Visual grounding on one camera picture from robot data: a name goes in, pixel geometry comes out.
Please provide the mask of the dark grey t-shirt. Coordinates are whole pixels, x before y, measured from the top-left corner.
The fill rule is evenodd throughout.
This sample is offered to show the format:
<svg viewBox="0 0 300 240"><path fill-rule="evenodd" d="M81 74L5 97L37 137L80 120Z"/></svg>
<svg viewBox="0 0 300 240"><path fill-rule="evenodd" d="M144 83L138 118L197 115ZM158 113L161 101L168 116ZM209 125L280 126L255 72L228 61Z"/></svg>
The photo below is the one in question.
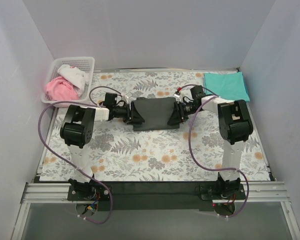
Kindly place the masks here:
<svg viewBox="0 0 300 240"><path fill-rule="evenodd" d="M137 113L144 119L140 125L133 125L135 132L154 131L154 130L175 130L180 128L180 124L169 125L175 105L174 97L164 98L138 98L133 103Z"/></svg>

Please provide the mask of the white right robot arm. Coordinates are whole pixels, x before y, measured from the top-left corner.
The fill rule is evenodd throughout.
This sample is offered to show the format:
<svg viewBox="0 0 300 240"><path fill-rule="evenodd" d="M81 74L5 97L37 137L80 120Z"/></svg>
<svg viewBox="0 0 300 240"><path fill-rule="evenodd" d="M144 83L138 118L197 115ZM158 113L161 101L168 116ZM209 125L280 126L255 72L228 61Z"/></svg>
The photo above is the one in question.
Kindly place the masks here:
<svg viewBox="0 0 300 240"><path fill-rule="evenodd" d="M168 120L168 125L176 125L188 120L189 115L197 116L201 111L209 111L218 116L218 129L223 139L222 167L215 169L216 181L200 188L200 193L212 198L232 200L243 191L241 179L244 173L240 162L245 142L254 127L245 100L226 100L201 85L191 85L190 102L177 101Z"/></svg>

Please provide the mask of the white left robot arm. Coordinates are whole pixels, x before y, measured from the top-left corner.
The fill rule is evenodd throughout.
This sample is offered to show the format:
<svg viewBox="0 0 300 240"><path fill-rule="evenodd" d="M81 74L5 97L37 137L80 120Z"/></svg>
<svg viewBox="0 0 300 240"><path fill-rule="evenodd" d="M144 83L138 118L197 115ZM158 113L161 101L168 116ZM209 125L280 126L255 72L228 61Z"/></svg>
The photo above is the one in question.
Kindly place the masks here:
<svg viewBox="0 0 300 240"><path fill-rule="evenodd" d="M69 105L60 128L60 137L67 145L71 163L75 165L74 176L69 179L73 191L84 200L95 200L102 188L92 180L94 173L88 158L88 145L93 136L94 122L119 118L124 123L140 126L145 122L133 103L127 100L117 101L118 94L105 94L102 107L81 107Z"/></svg>

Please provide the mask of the folded teal t-shirt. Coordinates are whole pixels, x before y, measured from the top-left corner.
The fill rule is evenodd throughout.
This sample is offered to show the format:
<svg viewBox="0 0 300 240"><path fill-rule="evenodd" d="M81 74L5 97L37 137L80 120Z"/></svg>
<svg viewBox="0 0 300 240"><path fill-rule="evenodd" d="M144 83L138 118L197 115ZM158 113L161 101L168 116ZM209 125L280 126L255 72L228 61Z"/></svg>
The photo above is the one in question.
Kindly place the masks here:
<svg viewBox="0 0 300 240"><path fill-rule="evenodd" d="M241 72L204 74L204 87L226 100L250 102L243 74Z"/></svg>

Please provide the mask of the white crumpled t-shirt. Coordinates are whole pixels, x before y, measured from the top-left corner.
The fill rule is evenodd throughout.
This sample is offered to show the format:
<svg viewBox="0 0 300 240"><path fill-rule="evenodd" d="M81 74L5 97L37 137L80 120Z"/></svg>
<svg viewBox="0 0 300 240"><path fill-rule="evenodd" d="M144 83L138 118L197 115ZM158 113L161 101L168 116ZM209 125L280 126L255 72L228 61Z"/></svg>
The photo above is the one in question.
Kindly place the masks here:
<svg viewBox="0 0 300 240"><path fill-rule="evenodd" d="M57 70L57 73L80 90L84 90L89 81L90 75L78 67L63 64Z"/></svg>

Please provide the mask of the white plastic laundry basket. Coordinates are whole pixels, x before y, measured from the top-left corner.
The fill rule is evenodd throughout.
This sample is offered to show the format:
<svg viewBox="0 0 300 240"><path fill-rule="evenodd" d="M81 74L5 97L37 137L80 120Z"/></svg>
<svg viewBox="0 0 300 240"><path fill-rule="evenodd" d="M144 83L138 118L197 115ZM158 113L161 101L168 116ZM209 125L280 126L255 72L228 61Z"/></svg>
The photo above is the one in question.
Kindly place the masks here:
<svg viewBox="0 0 300 240"><path fill-rule="evenodd" d="M95 59L90 56L64 57L53 61L43 86L41 101L86 103L92 88Z"/></svg>

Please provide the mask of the pink crumpled t-shirt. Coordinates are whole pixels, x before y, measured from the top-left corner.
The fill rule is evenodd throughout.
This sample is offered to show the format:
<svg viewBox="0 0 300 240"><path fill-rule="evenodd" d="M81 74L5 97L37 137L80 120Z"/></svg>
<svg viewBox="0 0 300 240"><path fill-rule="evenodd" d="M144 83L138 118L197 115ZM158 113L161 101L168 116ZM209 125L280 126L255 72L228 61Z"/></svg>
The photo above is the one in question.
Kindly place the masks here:
<svg viewBox="0 0 300 240"><path fill-rule="evenodd" d="M70 101L79 99L74 85L62 76L58 76L48 82L45 85L44 91L51 101Z"/></svg>

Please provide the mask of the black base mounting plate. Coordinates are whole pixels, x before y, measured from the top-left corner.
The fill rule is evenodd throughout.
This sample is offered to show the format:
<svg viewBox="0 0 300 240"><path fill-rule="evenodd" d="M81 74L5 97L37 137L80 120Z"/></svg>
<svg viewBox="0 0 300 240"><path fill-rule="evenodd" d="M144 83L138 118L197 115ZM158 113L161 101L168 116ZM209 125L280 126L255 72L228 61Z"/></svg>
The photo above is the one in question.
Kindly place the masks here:
<svg viewBox="0 0 300 240"><path fill-rule="evenodd" d="M102 191L97 199L85 200L68 188L67 200L71 202L97 202L99 211L114 210L190 210L213 211L213 201L227 202L244 200L243 191L235 199L212 198L202 195L200 188L214 181L106 181L98 186Z"/></svg>

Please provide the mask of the aluminium frame rail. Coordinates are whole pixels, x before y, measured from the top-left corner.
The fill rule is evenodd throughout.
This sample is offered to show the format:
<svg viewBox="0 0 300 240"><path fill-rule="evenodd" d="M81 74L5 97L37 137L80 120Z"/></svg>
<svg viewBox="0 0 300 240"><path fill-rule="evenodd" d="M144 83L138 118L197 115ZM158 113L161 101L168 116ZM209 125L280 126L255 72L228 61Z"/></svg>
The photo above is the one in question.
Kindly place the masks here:
<svg viewBox="0 0 300 240"><path fill-rule="evenodd" d="M208 182L108 182L89 198L69 183L28 183L14 240L300 240L284 183L243 184L231 199Z"/></svg>

